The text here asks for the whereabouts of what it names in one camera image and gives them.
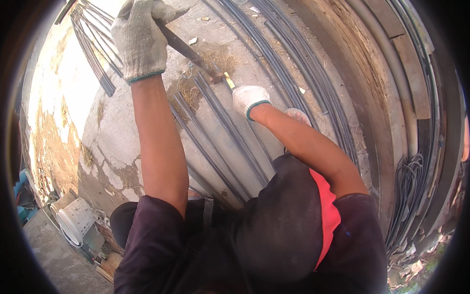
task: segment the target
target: hand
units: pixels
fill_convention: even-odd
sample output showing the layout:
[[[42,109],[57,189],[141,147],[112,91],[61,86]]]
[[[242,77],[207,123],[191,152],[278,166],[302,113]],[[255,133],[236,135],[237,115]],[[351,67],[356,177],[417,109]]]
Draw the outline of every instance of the hand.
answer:
[[[161,0],[129,0],[121,8],[111,27],[111,35],[124,63],[124,79],[130,83],[166,69],[165,36],[154,18],[168,23],[186,9],[174,9]]]
[[[271,104],[269,93],[259,86],[241,86],[233,91],[232,97],[234,109],[248,120],[252,120],[250,111],[253,107],[262,103]]]

